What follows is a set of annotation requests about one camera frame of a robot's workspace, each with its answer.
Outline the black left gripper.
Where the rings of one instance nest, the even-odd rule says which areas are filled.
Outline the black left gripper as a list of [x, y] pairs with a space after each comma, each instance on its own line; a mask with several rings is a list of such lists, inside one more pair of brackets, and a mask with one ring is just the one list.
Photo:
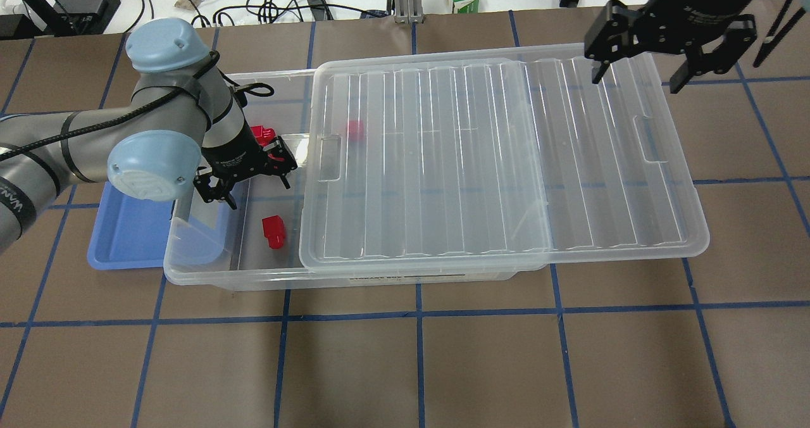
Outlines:
[[254, 176], [276, 176], [284, 188], [291, 189], [287, 176], [298, 169], [293, 154], [280, 136], [268, 146], [260, 146], [251, 135], [237, 137], [225, 145], [202, 148], [202, 156], [211, 166], [212, 173], [197, 174], [194, 188], [205, 203], [226, 203], [237, 210], [232, 189], [234, 185]]

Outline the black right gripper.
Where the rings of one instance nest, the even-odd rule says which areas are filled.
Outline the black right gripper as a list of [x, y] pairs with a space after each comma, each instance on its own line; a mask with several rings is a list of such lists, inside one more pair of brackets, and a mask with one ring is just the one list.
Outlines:
[[754, 16], [739, 9], [716, 11], [708, 0], [650, 0], [637, 9], [610, 0], [585, 33], [584, 56], [593, 61], [591, 82], [597, 85], [610, 61], [640, 53], [685, 54], [669, 81], [670, 93], [678, 94], [712, 70], [709, 54], [691, 51], [721, 41], [721, 54], [741, 54], [756, 38]]

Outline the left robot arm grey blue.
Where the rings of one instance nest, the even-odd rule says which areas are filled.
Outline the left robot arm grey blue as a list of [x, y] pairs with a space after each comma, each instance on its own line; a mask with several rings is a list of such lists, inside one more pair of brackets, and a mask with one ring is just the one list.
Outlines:
[[252, 177], [278, 177], [289, 188], [294, 154], [283, 137], [255, 136], [244, 113], [247, 96], [272, 96], [270, 85], [230, 80], [220, 54], [178, 18], [134, 30], [125, 53], [140, 75], [128, 106], [3, 117], [2, 250], [81, 183], [109, 182], [153, 202], [197, 192], [232, 209], [232, 189]]

